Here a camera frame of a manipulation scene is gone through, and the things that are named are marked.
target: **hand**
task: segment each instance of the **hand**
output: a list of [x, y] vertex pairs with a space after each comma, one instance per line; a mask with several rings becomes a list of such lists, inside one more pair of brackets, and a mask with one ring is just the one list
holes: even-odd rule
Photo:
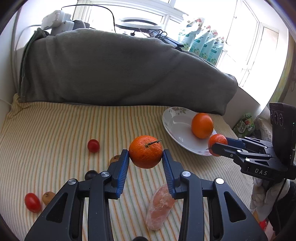
[[[273, 185], [266, 192], [262, 186], [263, 180], [253, 177], [253, 192], [252, 199], [250, 203], [250, 209], [256, 210], [258, 214], [258, 218], [260, 221], [263, 221], [270, 214], [276, 197], [284, 183], [282, 180], [280, 183]], [[290, 180], [288, 179], [283, 187], [283, 190], [278, 198], [278, 200], [282, 199], [290, 188]]]

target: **plate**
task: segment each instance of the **plate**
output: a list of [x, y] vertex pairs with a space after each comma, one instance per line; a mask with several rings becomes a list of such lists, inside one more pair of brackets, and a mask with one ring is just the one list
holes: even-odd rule
[[186, 150], [202, 156], [210, 156], [208, 140], [197, 138], [191, 131], [191, 121], [197, 113], [183, 108], [171, 107], [163, 112], [163, 126], [167, 133]]

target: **striped tablecloth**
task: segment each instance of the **striped tablecloth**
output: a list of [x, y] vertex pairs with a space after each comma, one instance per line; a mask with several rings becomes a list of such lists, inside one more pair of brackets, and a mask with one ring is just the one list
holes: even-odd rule
[[[27, 193], [41, 199], [44, 192], [57, 193], [70, 178], [84, 180], [88, 170], [107, 170], [111, 157], [128, 149], [139, 135], [162, 139], [163, 147], [186, 170], [208, 180], [222, 177], [249, 204], [251, 177], [242, 174], [231, 159], [199, 156], [179, 146], [162, 125], [165, 106], [106, 107], [17, 100], [15, 95], [0, 135], [0, 213], [20, 240], [38, 217], [25, 207]], [[217, 133], [235, 137], [221, 116], [211, 117]], [[99, 140], [99, 153], [88, 152], [90, 139]], [[109, 202], [114, 240], [130, 241], [136, 236], [159, 241], [178, 239], [182, 200], [176, 202], [160, 230], [149, 231], [145, 225], [149, 200], [164, 182], [161, 163], [153, 169], [140, 169], [130, 162], [123, 195]], [[83, 240], [87, 240], [87, 206], [88, 200]], [[209, 240], [206, 202], [204, 206], [205, 240]]]

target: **plate rim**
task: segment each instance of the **plate rim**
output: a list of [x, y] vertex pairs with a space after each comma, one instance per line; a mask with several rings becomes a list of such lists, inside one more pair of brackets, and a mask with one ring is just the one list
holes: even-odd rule
[[166, 112], [166, 111], [168, 111], [169, 109], [171, 109], [171, 108], [183, 108], [183, 109], [186, 109], [186, 110], [189, 110], [189, 111], [191, 111], [191, 112], [195, 112], [195, 111], [193, 111], [193, 110], [190, 110], [190, 109], [187, 109], [187, 108], [185, 108], [185, 107], [180, 107], [180, 106], [172, 106], [172, 107], [169, 107], [169, 108], [167, 108], [167, 109], [165, 109], [165, 111], [163, 112], [163, 115], [162, 115], [162, 123], [163, 123], [163, 126], [164, 126], [164, 128], [165, 128], [165, 131], [170, 135], [170, 137], [178, 144], [178, 145], [180, 145], [181, 147], [183, 147], [183, 148], [185, 148], [187, 151], [190, 151], [190, 152], [192, 152], [192, 153], [194, 153], [194, 154], [197, 154], [197, 155], [200, 155], [200, 156], [211, 156], [212, 154], [211, 153], [209, 153], [209, 154], [201, 154], [201, 153], [196, 153], [196, 152], [194, 152], [194, 151], [192, 151], [192, 150], [189, 150], [186, 146], [184, 146], [183, 144], [181, 144], [179, 141], [177, 141], [172, 135], [171, 135], [171, 133], [167, 130], [167, 126], [164, 124], [164, 113]]

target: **silver bolt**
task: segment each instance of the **silver bolt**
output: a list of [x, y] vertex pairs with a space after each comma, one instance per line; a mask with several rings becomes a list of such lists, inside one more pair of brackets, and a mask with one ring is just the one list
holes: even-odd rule
[[224, 180], [222, 178], [217, 178], [216, 179], [216, 183], [223, 184], [224, 183]]
[[102, 177], [108, 177], [109, 175], [110, 175], [110, 173], [107, 172], [107, 171], [104, 171], [104, 172], [101, 173]]
[[69, 185], [73, 185], [75, 183], [76, 183], [76, 179], [74, 179], [74, 178], [71, 178], [70, 180], [68, 180]]
[[188, 172], [188, 171], [184, 171], [184, 172], [182, 172], [182, 175], [183, 175], [184, 177], [189, 177], [189, 176], [191, 175], [191, 173]]

